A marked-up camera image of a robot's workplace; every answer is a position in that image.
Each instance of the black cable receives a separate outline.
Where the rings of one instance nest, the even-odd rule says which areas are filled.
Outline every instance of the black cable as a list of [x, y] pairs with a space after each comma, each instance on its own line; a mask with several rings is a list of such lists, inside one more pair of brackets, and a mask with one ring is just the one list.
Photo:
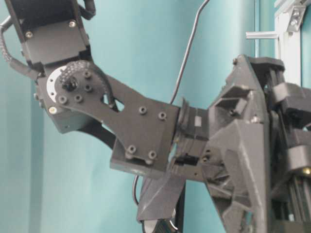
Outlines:
[[31, 69], [29, 66], [24, 65], [19, 60], [15, 59], [9, 52], [5, 39], [4, 33], [13, 25], [11, 16], [7, 17], [5, 21], [0, 24], [0, 51], [7, 63], [10, 64], [11, 68], [16, 70], [18, 73], [25, 75], [33, 80], [36, 80], [39, 76], [39, 72]]

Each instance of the robotic arm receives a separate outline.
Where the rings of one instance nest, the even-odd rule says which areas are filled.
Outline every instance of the robotic arm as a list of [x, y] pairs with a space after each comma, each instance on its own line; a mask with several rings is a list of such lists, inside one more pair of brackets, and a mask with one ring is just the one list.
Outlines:
[[[159, 219], [176, 212], [175, 223], [182, 222], [186, 179], [206, 184], [228, 233], [310, 231], [311, 90], [285, 83], [280, 60], [240, 55], [208, 109], [186, 101], [179, 108], [94, 64], [82, 22], [95, 15], [93, 0], [85, 7], [76, 0], [5, 2], [5, 60], [34, 80], [35, 98], [59, 132], [98, 138], [113, 150], [112, 168], [145, 178], [137, 215], [144, 232], [176, 230]], [[27, 65], [5, 45], [12, 24]]]

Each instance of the teal wall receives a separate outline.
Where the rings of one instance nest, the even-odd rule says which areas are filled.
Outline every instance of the teal wall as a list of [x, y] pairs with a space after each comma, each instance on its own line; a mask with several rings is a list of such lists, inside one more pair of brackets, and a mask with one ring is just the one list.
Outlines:
[[[86, 22], [93, 58], [142, 94], [168, 102], [202, 0], [96, 1]], [[211, 0], [202, 13], [176, 104], [207, 108], [254, 31], [253, 0]], [[0, 18], [7, 16], [3, 1]], [[20, 44], [6, 38], [14, 56]], [[81, 133], [61, 135], [32, 98], [32, 83], [0, 60], [0, 232], [139, 232], [133, 175], [109, 169], [111, 151]], [[187, 182], [185, 232], [224, 232], [202, 183]]]

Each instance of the hex bolt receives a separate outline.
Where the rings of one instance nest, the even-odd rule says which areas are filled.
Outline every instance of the hex bolt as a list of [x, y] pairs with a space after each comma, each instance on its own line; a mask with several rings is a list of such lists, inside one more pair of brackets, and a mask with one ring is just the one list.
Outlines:
[[145, 106], [141, 106], [139, 108], [139, 114], [145, 115], [147, 113], [147, 108]]
[[30, 39], [30, 38], [32, 38], [34, 36], [34, 34], [31, 31], [27, 31], [25, 33], [25, 36], [26, 36], [26, 38]]
[[238, 63], [238, 59], [237, 59], [237, 58], [234, 58], [233, 61], [232, 61], [232, 64], [233, 64], [233, 65], [236, 65], [237, 63]]
[[156, 159], [156, 152], [154, 150], [150, 151], [148, 153], [148, 157], [149, 159], [152, 159], [152, 160]]
[[39, 100], [39, 96], [38, 96], [37, 93], [34, 93], [34, 99], [35, 99], [35, 100]]
[[255, 115], [255, 116], [251, 119], [251, 122], [252, 122], [252, 123], [260, 123], [260, 119], [259, 119], [258, 116]]
[[293, 16], [294, 17], [299, 17], [300, 16], [300, 11], [298, 9], [294, 9]]
[[159, 115], [158, 115], [158, 117], [159, 117], [160, 120], [166, 120], [166, 116], [167, 116], [167, 115], [166, 115], [165, 112], [160, 112]]
[[92, 74], [91, 74], [91, 72], [89, 72], [89, 71], [85, 71], [85, 72], [83, 73], [83, 76], [85, 77], [85, 79], [90, 79], [91, 76], [92, 76]]
[[60, 104], [66, 104], [67, 101], [68, 101], [68, 99], [67, 99], [66, 96], [60, 96], [60, 97], [58, 97], [58, 102], [59, 102]]
[[230, 116], [234, 116], [237, 112], [234, 109], [230, 109], [229, 114]]
[[85, 90], [86, 92], [91, 92], [91, 91], [93, 90], [93, 88], [92, 88], [90, 85], [86, 85], [86, 86], [84, 87], [84, 90]]
[[125, 152], [125, 157], [127, 159], [133, 159], [134, 158], [133, 154], [135, 154], [136, 150], [137, 149], [134, 145], [130, 145]]
[[76, 101], [77, 103], [81, 103], [83, 101], [83, 97], [81, 95], [75, 95], [74, 101]]
[[292, 26], [295, 26], [297, 23], [298, 23], [298, 20], [297, 20], [297, 19], [293, 19], [293, 20], [291, 21], [291, 25], [292, 25]]
[[51, 114], [56, 114], [57, 113], [57, 108], [55, 108], [55, 107], [50, 107], [49, 108], [49, 113], [51, 113]]
[[74, 21], [74, 20], [71, 20], [71, 21], [69, 22], [68, 26], [69, 26], [70, 28], [74, 28], [75, 26], [77, 26], [77, 22]]

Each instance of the braided cable sleeve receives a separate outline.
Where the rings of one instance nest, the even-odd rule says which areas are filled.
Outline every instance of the braided cable sleeve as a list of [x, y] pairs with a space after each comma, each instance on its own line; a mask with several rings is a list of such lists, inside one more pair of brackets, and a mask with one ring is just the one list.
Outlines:
[[95, 72], [100, 77], [103, 84], [104, 92], [107, 95], [109, 107], [114, 107], [115, 101], [106, 74], [102, 72], [102, 70], [98, 66], [91, 62], [80, 60], [68, 63], [67, 68], [59, 76], [59, 81], [63, 86], [66, 86], [71, 82], [70, 78], [73, 76], [73, 74], [77, 72], [88, 72], [90, 70]]

